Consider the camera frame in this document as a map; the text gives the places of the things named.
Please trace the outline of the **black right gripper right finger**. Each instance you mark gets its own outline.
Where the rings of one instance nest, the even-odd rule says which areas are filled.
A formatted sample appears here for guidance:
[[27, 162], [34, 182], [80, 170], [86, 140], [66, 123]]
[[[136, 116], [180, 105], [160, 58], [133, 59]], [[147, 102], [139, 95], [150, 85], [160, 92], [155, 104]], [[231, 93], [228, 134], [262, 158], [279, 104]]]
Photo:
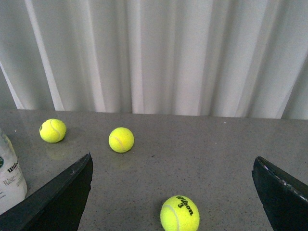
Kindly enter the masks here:
[[252, 178], [271, 227], [275, 231], [308, 229], [308, 186], [258, 156]]

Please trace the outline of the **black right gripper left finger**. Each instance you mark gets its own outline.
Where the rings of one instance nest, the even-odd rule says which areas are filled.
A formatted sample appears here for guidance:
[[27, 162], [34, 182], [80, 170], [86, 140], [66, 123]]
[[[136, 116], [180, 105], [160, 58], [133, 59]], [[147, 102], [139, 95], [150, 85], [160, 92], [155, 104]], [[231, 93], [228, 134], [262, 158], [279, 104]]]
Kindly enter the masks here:
[[0, 216], [2, 231], [76, 231], [91, 190], [93, 161], [84, 155]]

